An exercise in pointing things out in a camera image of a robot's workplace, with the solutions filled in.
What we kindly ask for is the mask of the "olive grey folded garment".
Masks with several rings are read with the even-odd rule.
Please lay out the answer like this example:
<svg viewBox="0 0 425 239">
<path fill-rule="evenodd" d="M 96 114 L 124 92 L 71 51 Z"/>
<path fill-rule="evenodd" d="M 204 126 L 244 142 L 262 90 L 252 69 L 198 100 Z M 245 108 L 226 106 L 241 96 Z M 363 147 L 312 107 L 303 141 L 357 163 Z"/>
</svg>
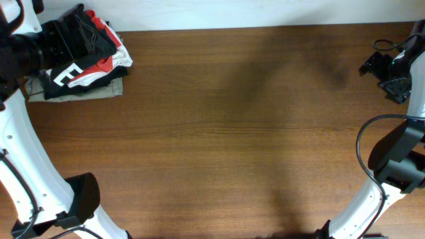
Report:
<svg viewBox="0 0 425 239">
<path fill-rule="evenodd" d="M 53 73 L 49 73 L 48 70 L 43 70 L 40 74 L 27 80 L 25 83 L 25 90 L 29 95 L 30 102 L 69 102 L 100 98 L 113 98 L 114 96 L 119 96 L 123 93 L 122 78 L 116 78 L 112 80 L 109 86 L 98 88 L 96 90 L 90 90 L 83 95 L 61 96 L 59 98 L 46 100 L 44 98 L 45 92 L 56 93 L 63 86 L 67 85 L 64 84 L 62 87 L 60 87 L 58 84 L 53 82 L 52 77 Z"/>
</svg>

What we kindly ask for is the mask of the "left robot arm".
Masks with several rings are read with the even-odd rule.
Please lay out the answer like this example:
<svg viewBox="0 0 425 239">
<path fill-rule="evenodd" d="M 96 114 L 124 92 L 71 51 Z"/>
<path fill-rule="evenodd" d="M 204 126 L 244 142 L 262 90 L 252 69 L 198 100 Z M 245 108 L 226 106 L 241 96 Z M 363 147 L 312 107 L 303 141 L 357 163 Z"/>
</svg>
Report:
<svg viewBox="0 0 425 239">
<path fill-rule="evenodd" d="M 40 23 L 42 1 L 1 2 L 1 182 L 17 210 L 14 238 L 35 238 L 50 227 L 81 238 L 129 238 L 100 204 L 91 173 L 60 176 L 25 106 L 21 80 L 42 78 L 47 90 L 67 83 L 85 67 L 113 55 L 117 43 L 77 5 Z"/>
</svg>

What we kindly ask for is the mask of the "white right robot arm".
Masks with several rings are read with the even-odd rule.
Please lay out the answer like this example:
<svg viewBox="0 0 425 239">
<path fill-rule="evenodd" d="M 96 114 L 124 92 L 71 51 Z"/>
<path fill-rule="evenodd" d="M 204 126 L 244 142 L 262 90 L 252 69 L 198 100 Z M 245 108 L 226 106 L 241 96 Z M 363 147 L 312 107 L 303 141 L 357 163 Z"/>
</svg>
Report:
<svg viewBox="0 0 425 239">
<path fill-rule="evenodd" d="M 389 100 L 408 102 L 405 115 L 386 114 L 365 122 L 359 130 L 359 143 L 373 122 L 401 119 L 402 123 L 373 147 L 368 161 L 357 160 L 367 175 L 361 190 L 335 218 L 315 231 L 314 238 L 370 238 L 372 225 L 395 202 L 415 189 L 424 188 L 424 155 L 414 148 L 424 143 L 424 21 L 415 22 L 403 42 L 388 48 L 373 43 L 375 53 L 360 67 L 360 75 L 372 74 Z"/>
</svg>

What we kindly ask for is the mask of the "black folded shirt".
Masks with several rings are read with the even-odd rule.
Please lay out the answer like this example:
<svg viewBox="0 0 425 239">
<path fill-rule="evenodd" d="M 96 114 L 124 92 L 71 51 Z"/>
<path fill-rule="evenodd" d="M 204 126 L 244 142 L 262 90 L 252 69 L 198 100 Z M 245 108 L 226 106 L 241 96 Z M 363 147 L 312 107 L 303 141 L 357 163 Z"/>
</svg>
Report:
<svg viewBox="0 0 425 239">
<path fill-rule="evenodd" d="M 95 80 L 93 83 L 89 84 L 88 86 L 75 86 L 70 88 L 67 85 L 65 85 L 56 93 L 45 92 L 44 98 L 46 100 L 49 100 L 53 98 L 59 98 L 61 96 L 83 95 L 89 92 L 90 90 L 96 90 L 98 88 L 109 86 L 112 80 L 116 78 L 122 78 L 127 75 L 128 75 L 127 68 L 124 66 L 118 66 L 117 68 L 112 70 L 109 74 Z"/>
</svg>

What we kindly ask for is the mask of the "dark green t-shirt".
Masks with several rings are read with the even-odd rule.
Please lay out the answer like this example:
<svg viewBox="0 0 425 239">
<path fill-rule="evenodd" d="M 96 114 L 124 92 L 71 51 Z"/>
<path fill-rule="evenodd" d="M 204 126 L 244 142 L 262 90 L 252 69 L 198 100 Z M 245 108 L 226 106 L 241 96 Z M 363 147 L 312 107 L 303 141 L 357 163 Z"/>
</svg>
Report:
<svg viewBox="0 0 425 239">
<path fill-rule="evenodd" d="M 74 59 L 62 66 L 48 69 L 49 73 L 53 73 L 53 82 L 60 87 L 69 83 L 77 73 L 117 52 L 116 44 L 106 30 L 97 28 L 91 17 L 84 11 L 82 3 L 53 21 L 58 21 L 60 31 Z"/>
</svg>

